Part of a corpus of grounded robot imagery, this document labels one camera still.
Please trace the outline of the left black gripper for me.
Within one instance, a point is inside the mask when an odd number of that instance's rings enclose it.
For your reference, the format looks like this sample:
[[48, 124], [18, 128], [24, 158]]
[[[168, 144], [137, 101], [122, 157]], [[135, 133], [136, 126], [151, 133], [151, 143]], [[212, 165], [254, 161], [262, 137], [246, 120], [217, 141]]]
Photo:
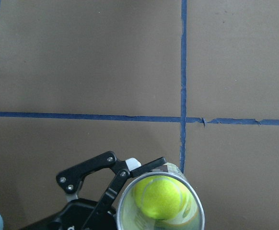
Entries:
[[[58, 213], [23, 227], [23, 230], [116, 230], [112, 207], [128, 179], [135, 178], [166, 163], [164, 157], [141, 165], [136, 159], [119, 160], [107, 151], [58, 173], [56, 181], [66, 194], [68, 203]], [[85, 177], [108, 168], [114, 178], [99, 201], [78, 198]]]

